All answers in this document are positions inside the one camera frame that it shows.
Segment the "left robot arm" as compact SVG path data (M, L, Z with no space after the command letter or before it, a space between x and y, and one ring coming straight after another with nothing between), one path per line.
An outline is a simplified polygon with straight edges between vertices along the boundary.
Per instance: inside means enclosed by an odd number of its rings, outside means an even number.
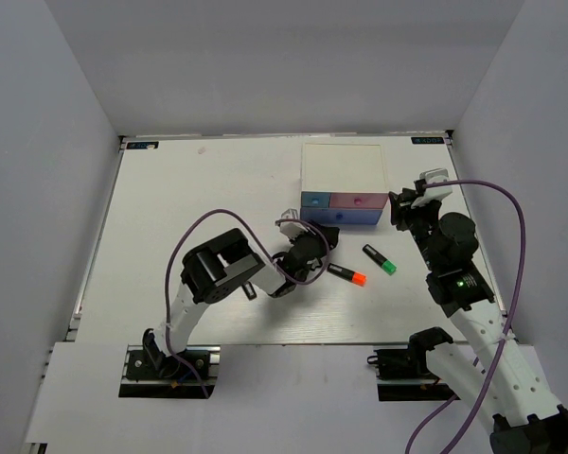
M238 228L188 251L177 294L168 298L165 319L143 335L145 358L158 377L179 373L190 335L209 306L246 285L260 288L271 298L288 295L323 266L340 235L339 228L315 221L304 226L288 223L281 232L291 248L268 260L259 256Z

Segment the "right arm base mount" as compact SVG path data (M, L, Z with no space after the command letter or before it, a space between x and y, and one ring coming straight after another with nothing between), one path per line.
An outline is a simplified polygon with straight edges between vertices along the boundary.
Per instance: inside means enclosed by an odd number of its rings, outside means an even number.
M453 396L439 377L421 372L406 349L375 350L366 363L376 372L380 402L444 402Z

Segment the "pink drawer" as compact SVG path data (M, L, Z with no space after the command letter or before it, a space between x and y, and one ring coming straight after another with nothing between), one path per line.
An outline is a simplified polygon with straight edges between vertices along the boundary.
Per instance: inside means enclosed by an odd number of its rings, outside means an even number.
M336 209L382 210L387 204L385 193L332 193L329 207Z

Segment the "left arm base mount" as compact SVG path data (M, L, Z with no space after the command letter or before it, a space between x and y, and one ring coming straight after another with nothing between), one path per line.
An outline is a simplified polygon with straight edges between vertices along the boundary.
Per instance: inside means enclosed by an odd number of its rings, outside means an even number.
M202 385L189 367L168 358L166 367L158 372L140 345L127 349L120 380L120 398L205 399L210 397L217 383L221 348L219 346L192 346L184 359L197 371Z

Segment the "blue small drawer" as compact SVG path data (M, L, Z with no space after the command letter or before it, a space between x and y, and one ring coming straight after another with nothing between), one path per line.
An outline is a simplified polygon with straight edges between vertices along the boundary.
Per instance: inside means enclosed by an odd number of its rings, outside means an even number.
M302 208L329 208L330 204L329 192L309 192L303 191L301 193L301 207Z

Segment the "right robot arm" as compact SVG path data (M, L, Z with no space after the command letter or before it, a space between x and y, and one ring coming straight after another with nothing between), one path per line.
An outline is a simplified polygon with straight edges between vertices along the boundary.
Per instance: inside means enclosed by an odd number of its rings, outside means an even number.
M443 450L451 452L479 420L494 453L568 453L568 409L530 367L508 326L510 312L501 311L473 264L479 247L474 222L460 213L439 213L449 193L405 188L389 195L392 225L413 237L429 270L432 298L479 362L466 362L438 327L409 340L410 369L443 379L470 408Z

